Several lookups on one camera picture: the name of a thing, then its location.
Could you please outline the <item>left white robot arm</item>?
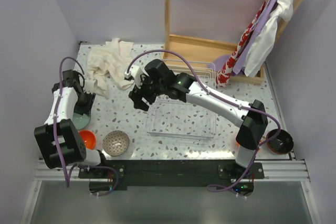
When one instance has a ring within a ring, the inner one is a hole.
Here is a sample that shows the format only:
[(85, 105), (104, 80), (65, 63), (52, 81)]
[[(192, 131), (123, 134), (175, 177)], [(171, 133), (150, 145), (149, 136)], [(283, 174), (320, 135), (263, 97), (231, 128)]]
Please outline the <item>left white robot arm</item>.
[(34, 136), (48, 168), (61, 168), (62, 163), (56, 147), (58, 139), (65, 165), (79, 163), (90, 166), (97, 178), (108, 174), (109, 165), (101, 151), (85, 147), (72, 119), (75, 114), (91, 115), (96, 95), (86, 93), (80, 84), (83, 75), (74, 70), (62, 73), (62, 84), (55, 83), (50, 115), (42, 126), (34, 129)]

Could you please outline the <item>brown patterned bowl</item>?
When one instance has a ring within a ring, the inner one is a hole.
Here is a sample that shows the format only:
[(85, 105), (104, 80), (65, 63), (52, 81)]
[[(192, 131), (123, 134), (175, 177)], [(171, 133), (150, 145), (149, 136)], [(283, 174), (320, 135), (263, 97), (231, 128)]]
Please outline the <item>brown patterned bowl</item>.
[(103, 150), (110, 156), (120, 156), (126, 152), (130, 144), (128, 135), (123, 131), (108, 133), (102, 142)]

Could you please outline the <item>white wire dish rack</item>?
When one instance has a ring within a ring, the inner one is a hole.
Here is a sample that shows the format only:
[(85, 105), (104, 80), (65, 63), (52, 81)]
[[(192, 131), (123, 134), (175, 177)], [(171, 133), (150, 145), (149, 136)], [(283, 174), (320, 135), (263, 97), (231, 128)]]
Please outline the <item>white wire dish rack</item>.
[[(162, 61), (174, 74), (185, 72), (193, 76), (188, 66), (181, 60), (162, 59)], [(210, 66), (212, 63), (190, 62), (205, 86), (215, 89), (215, 71), (208, 67), (208, 64)], [(216, 134), (216, 119), (216, 113), (201, 106), (172, 100), (166, 95), (161, 95), (149, 107), (146, 132), (152, 136), (209, 140)]]

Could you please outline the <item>pale green bowl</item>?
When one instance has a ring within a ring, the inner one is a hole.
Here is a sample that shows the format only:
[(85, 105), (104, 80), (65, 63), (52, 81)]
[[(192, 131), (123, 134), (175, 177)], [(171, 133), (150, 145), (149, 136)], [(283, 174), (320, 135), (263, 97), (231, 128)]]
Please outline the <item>pale green bowl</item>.
[(77, 130), (84, 129), (90, 123), (90, 120), (91, 116), (86, 114), (74, 113), (72, 117), (72, 122)]

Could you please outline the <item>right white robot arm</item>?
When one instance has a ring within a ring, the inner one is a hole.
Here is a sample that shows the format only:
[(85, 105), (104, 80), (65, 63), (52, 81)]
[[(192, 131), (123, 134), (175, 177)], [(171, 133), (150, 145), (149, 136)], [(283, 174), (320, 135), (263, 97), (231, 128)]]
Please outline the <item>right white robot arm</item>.
[(136, 109), (147, 111), (156, 97), (165, 95), (172, 100), (201, 106), (229, 120), (239, 128), (234, 173), (239, 178), (246, 178), (252, 173), (250, 162), (268, 125), (262, 102), (235, 100), (207, 87), (193, 75), (185, 72), (175, 74), (158, 59), (150, 61), (144, 69), (138, 66), (128, 67), (124, 78), (134, 81), (129, 98)]

